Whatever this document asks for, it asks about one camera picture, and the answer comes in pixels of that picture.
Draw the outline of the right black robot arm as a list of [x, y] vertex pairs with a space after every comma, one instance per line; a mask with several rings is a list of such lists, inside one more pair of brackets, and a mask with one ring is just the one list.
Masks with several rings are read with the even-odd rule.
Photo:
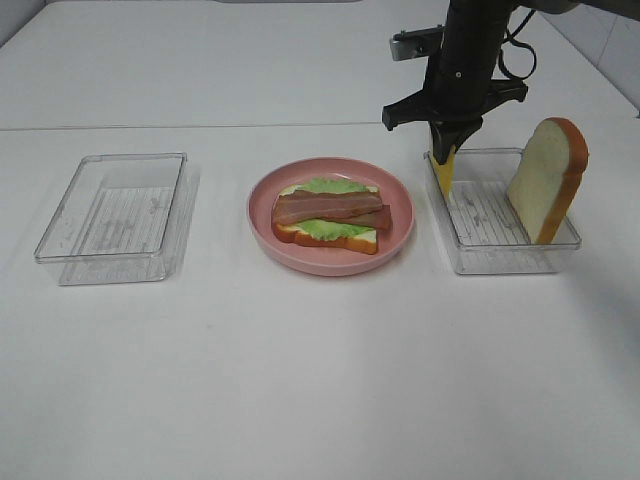
[[394, 34], [389, 44], [395, 61], [426, 57], [428, 63], [421, 90], [383, 108], [385, 127], [428, 122], [432, 154], [444, 165], [481, 128], [486, 113], [511, 100], [522, 102], [528, 92], [523, 78], [492, 77], [502, 45], [514, 40], [508, 23], [519, 6], [562, 14], [576, 3], [457, 0], [449, 3], [444, 24]]

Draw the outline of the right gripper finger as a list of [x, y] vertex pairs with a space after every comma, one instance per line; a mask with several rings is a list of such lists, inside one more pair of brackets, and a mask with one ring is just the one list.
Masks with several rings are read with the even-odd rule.
[[457, 152], [465, 141], [477, 132], [483, 125], [483, 118], [457, 121], [451, 126], [451, 142], [449, 150]]
[[430, 122], [431, 153], [437, 164], [446, 164], [457, 150], [458, 128], [455, 122]]

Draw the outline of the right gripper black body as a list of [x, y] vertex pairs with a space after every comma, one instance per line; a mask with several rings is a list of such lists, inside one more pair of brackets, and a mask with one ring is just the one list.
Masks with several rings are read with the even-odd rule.
[[442, 71], [446, 66], [440, 54], [432, 55], [422, 88], [383, 107], [382, 123], [387, 130], [415, 121], [476, 120], [507, 101], [523, 102], [528, 93], [522, 80], [492, 79], [487, 69]]

